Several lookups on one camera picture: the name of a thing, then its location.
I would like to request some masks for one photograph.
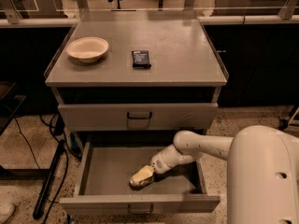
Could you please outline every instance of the closed drawer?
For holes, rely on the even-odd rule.
[[[59,105],[69,131],[208,129],[217,113],[208,104]]]
[[[130,188],[132,172],[161,149],[87,143],[74,197],[60,204],[71,215],[212,212],[220,197],[206,194],[200,162],[178,166],[143,189]]]

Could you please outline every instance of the speckled floor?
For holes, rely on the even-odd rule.
[[[277,128],[279,118],[287,117],[291,109],[291,106],[220,108],[207,135],[234,136],[241,129],[256,124]],[[42,118],[49,123],[51,117],[52,115],[47,115]],[[50,135],[49,127],[41,122],[39,116],[20,117],[17,118],[17,121],[21,126],[22,133],[31,145],[37,163],[41,168],[48,168],[57,146],[56,141]],[[291,127],[285,132],[299,136],[299,131]],[[36,168],[33,155],[18,130],[16,120],[12,120],[4,133],[0,136],[0,164],[5,168]],[[226,161],[204,155],[201,158],[201,164],[207,194],[219,195],[221,197],[220,204],[212,213],[72,217],[72,223],[224,224],[226,223]],[[57,201],[62,197],[72,196],[78,167],[79,162],[73,156],[69,155],[67,177]],[[63,178],[64,169],[65,155],[62,156],[59,162],[49,200],[45,206],[45,212],[47,212],[50,200],[52,200]],[[42,181],[2,180],[0,181],[0,187],[0,202],[13,202],[17,206],[14,215],[7,222],[8,224],[42,222],[43,218],[34,220],[32,216],[39,191],[42,187]],[[47,223],[65,223],[66,216],[65,210],[58,203],[55,203],[50,211]]]

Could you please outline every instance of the drawer handle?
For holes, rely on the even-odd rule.
[[[130,115],[130,112],[127,113],[127,118],[128,119],[150,119],[151,117],[152,117],[152,113],[151,112],[149,112],[149,115],[145,116],[145,117],[134,117],[134,116]]]
[[[128,204],[128,213],[132,215],[149,215],[153,212],[153,204],[150,205],[150,209],[147,212],[132,212],[131,205]]]

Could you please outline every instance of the white bowl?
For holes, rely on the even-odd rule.
[[[73,41],[66,48],[69,56],[83,63],[94,63],[108,50],[109,44],[99,37],[84,37]]]

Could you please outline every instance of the white robotic arm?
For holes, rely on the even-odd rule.
[[[182,131],[150,167],[163,174],[203,153],[228,161],[228,224],[299,224],[298,138],[264,126],[248,127],[235,138]]]

